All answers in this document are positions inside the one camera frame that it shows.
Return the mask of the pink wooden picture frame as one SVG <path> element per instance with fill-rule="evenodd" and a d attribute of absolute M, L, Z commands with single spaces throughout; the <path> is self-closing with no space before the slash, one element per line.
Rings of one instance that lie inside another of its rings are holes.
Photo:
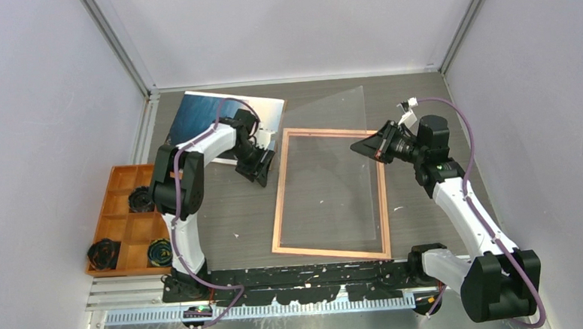
<path fill-rule="evenodd" d="M 388 219 L 387 210 L 387 191 L 384 164 L 377 163 L 377 177 L 378 177 L 378 205 L 379 205 L 379 230 L 381 234 L 381 248 L 380 252 L 370 251 L 345 251 L 345 250 L 331 250 L 331 249 L 316 249 L 316 248 L 297 248 L 285 247 L 281 244 L 281 232 L 283 227 L 283 213 L 285 200 L 285 187 L 287 175 L 287 161 L 289 154 L 290 138 L 292 136 L 311 137 L 311 138 L 355 138 L 362 139 L 373 134 L 373 131 L 363 129 L 315 129 L 315 128 L 285 128 L 283 130 L 282 145 L 281 145 L 281 159 L 278 172 L 278 188 L 275 201 L 275 218 L 272 234 L 272 252 L 275 254 L 291 254 L 302 256 L 316 256 L 316 257 L 343 257 L 354 258 L 358 260 L 390 260 L 392 258 L 392 248 L 390 245 L 390 220 Z"/>

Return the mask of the clear acrylic sheet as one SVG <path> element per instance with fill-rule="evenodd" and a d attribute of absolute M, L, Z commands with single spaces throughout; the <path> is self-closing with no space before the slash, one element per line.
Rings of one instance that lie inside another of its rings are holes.
<path fill-rule="evenodd" d="M 285 128 L 366 129 L 362 87 L 291 108 Z M 290 136 L 281 246 L 377 251 L 375 170 L 351 151 L 354 138 Z"/>

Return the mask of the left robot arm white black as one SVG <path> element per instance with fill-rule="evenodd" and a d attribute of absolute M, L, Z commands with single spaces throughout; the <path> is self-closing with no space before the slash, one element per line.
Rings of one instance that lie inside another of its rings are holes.
<path fill-rule="evenodd" d="M 212 284 L 200 246 L 198 212 L 205 197 L 205 168 L 230 151 L 237 159 L 236 172 L 261 187 L 268 184 L 275 155 L 259 145 L 259 118 L 240 109 L 234 117 L 218 117 L 204 132 L 177 145 L 162 145 L 153 165 L 150 197 L 169 230 L 172 277 L 191 300 L 202 300 Z"/>

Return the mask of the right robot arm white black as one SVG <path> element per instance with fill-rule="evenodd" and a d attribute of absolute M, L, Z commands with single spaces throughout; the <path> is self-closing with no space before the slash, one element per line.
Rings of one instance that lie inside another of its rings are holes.
<path fill-rule="evenodd" d="M 427 195 L 448 216 L 469 259 L 434 243 L 413 247 L 408 277 L 418 286 L 432 280 L 457 291 L 466 314 L 476 323 L 532 316 L 540 310 L 541 261 L 506 239 L 475 196 L 464 169 L 448 146 L 448 122 L 437 115 L 420 119 L 413 134 L 404 123 L 388 121 L 350 149 L 370 160 L 410 163 Z"/>

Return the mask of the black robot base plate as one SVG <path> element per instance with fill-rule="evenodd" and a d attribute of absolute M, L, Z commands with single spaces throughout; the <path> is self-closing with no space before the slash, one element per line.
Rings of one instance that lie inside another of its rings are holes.
<path fill-rule="evenodd" d="M 211 302 L 227 307 L 268 306 L 332 302 L 340 293 L 350 301 L 396 299 L 404 290 L 421 288 L 435 291 L 440 282 L 413 270 L 407 262 L 380 260 L 308 266 L 214 270 L 205 278 L 218 288 L 193 279 L 164 275 L 162 300 L 165 303 Z"/>

